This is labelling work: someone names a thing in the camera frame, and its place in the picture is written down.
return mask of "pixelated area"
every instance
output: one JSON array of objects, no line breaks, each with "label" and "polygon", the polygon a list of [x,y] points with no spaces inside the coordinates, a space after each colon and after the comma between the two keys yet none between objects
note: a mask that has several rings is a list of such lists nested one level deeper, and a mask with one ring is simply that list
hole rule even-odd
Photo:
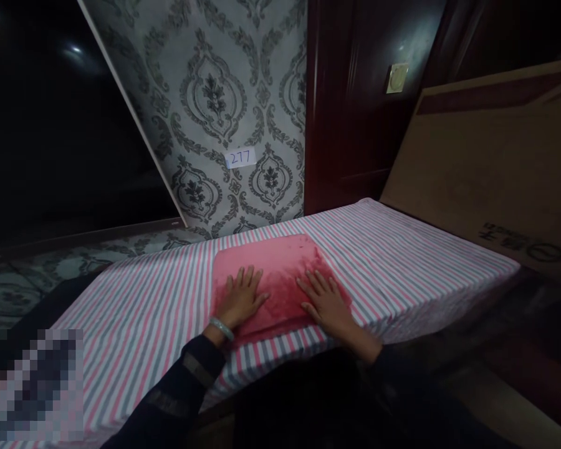
[{"label": "pixelated area", "polygon": [[80,441],[83,429],[83,330],[39,331],[0,372],[0,441]]}]

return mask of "dark sleeve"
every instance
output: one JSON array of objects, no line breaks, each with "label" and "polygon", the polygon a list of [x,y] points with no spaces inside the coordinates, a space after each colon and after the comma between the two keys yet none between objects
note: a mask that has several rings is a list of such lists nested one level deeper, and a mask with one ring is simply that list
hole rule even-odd
[{"label": "dark sleeve", "polygon": [[445,392],[420,367],[384,347],[371,367],[374,383],[382,385],[393,412],[416,440],[441,447],[516,448]]},{"label": "dark sleeve", "polygon": [[182,447],[204,394],[224,363],[223,353],[210,340],[202,335],[195,337],[102,448]]}]

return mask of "pink cushion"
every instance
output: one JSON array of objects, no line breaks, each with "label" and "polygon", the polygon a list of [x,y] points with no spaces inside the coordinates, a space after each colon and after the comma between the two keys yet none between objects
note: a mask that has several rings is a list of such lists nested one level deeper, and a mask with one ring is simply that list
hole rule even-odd
[{"label": "pink cushion", "polygon": [[[237,276],[239,268],[249,265],[264,270],[257,294],[270,297],[254,316],[235,330],[233,346],[255,343],[313,324],[312,318],[301,308],[309,298],[295,283],[305,278],[305,271],[318,270],[325,278],[334,276],[324,260],[320,248],[305,234],[278,237],[248,243],[220,251],[214,260],[214,309],[226,295],[226,278]],[[341,296],[349,306],[351,298],[339,285]]]}]

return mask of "person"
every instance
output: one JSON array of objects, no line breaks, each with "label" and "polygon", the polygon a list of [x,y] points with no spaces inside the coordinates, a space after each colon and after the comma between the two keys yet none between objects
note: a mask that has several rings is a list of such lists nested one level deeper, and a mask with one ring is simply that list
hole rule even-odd
[{"label": "person", "polygon": [[[191,430],[198,415],[207,389],[212,386],[225,365],[223,350],[228,335],[232,335],[233,330],[254,315],[269,296],[266,293],[256,296],[261,277],[262,271],[254,273],[253,266],[249,266],[247,270],[241,268],[234,279],[232,276],[228,277],[227,295],[215,311],[214,319],[201,335],[183,347],[179,359],[143,397],[119,432],[106,441],[102,446],[104,449],[155,449],[182,446],[185,436]],[[368,375],[372,380],[377,380],[377,384],[382,384],[385,389],[388,388],[388,391],[391,391],[389,396],[393,399],[397,398],[393,401],[393,410],[385,416],[398,419],[398,423],[403,424],[403,432],[393,432],[399,425],[391,423],[384,427],[386,430],[380,432],[382,435],[375,434],[372,439],[378,437],[378,445],[371,443],[371,447],[387,447],[383,435],[391,432],[390,447],[404,445],[441,448],[516,447],[479,423],[461,403],[441,390],[412,362],[399,357],[390,346],[384,346],[381,340],[358,326],[342,301],[333,278],[325,279],[318,272],[306,272],[306,277],[307,281],[300,278],[296,280],[311,300],[311,303],[302,304],[304,310],[327,335],[339,341],[368,366]],[[329,373],[329,370],[324,368],[321,372]],[[337,370],[333,368],[330,372],[337,372]],[[317,375],[323,376],[325,381],[328,381],[328,375]],[[333,386],[333,389],[340,388],[341,385]],[[328,397],[328,394],[325,393],[320,397]],[[273,409],[275,404],[267,403],[266,398],[261,398],[257,407]],[[264,415],[261,408],[256,410],[257,407],[252,405],[249,407],[254,416]],[[283,413],[283,416],[289,422],[280,425],[280,435],[290,433],[291,428],[291,413]],[[306,419],[306,421],[308,422],[301,424],[304,424],[302,427],[308,428],[309,433],[315,434],[317,430],[324,427],[316,425],[312,428],[309,424],[314,420]],[[372,421],[371,425],[374,426],[380,420],[373,418],[368,421]],[[252,429],[255,433],[258,430],[262,433],[264,427],[258,425]],[[299,446],[299,441],[297,437],[291,445]],[[342,447],[324,438],[314,438],[312,441],[319,442],[320,447]],[[350,437],[345,437],[345,441],[349,442]],[[304,447],[315,445],[304,440],[302,442]],[[272,447],[273,444],[259,446]]]}]

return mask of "pink and gray striped fabric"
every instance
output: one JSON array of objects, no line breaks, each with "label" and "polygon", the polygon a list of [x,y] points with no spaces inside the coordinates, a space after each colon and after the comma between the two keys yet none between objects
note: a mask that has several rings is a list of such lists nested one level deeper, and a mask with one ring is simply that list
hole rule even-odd
[{"label": "pink and gray striped fabric", "polygon": [[[263,239],[308,234],[353,298],[355,320],[386,343],[442,329],[519,265],[369,198],[313,216],[148,254],[114,264],[53,326],[84,331],[85,441],[99,447],[119,429],[210,315],[218,251]],[[333,346],[316,326],[241,347],[203,408],[281,363]],[[44,443],[0,443],[39,447]]]}]

